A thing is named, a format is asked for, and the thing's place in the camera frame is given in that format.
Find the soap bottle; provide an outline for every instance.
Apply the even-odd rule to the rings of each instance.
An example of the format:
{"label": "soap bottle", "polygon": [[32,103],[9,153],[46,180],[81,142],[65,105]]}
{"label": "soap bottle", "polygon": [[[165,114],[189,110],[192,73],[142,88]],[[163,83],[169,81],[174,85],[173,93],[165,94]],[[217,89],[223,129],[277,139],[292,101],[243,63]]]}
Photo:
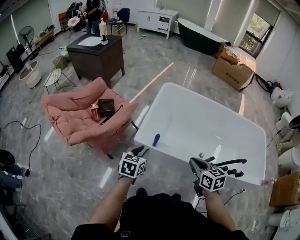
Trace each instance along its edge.
{"label": "soap bottle", "polygon": [[103,35],[107,35],[106,23],[103,21],[103,18],[101,18],[101,23],[99,24],[99,29],[100,29],[101,37],[103,37]]}

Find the wire chair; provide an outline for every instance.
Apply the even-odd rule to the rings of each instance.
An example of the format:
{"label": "wire chair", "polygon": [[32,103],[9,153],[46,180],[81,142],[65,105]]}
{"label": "wire chair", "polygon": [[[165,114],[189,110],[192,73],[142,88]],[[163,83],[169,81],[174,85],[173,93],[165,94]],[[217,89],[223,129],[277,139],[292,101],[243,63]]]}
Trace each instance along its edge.
{"label": "wire chair", "polygon": [[[56,65],[52,69],[52,72],[48,76],[46,82],[44,83],[44,86],[46,87],[48,94],[49,94],[48,87],[53,84],[55,85],[56,90],[62,89],[64,92],[65,92],[65,90],[64,90],[65,87],[76,87],[76,85],[63,73],[62,70],[63,70],[63,60],[62,60],[62,56],[61,56],[59,61],[56,63]],[[67,85],[67,86],[62,87],[58,82],[61,75],[64,75],[72,83],[72,85]]]}

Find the window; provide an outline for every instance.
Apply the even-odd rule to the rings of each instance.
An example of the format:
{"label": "window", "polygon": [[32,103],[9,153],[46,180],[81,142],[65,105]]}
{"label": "window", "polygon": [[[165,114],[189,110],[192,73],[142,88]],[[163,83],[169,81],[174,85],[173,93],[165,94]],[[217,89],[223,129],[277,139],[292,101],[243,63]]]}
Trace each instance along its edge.
{"label": "window", "polygon": [[267,41],[272,28],[270,24],[254,13],[252,21],[240,43],[240,48],[256,58]]}

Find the jeans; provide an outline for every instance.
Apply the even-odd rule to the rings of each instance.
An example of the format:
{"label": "jeans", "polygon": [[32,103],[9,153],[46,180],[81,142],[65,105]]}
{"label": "jeans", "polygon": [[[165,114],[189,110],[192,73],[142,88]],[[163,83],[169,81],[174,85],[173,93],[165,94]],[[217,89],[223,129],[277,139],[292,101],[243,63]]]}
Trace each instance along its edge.
{"label": "jeans", "polygon": [[98,27],[98,21],[88,21],[86,24],[86,33],[91,34],[91,30],[93,29],[94,33],[100,34],[100,30]]}

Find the white vanity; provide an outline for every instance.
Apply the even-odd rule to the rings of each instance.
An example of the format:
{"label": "white vanity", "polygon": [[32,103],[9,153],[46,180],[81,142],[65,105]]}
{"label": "white vanity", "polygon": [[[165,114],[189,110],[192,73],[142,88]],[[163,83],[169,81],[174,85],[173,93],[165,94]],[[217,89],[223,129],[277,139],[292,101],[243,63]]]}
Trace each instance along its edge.
{"label": "white vanity", "polygon": [[137,31],[140,28],[165,33],[169,39],[173,33],[178,12],[168,9],[160,10],[157,7],[139,9]]}

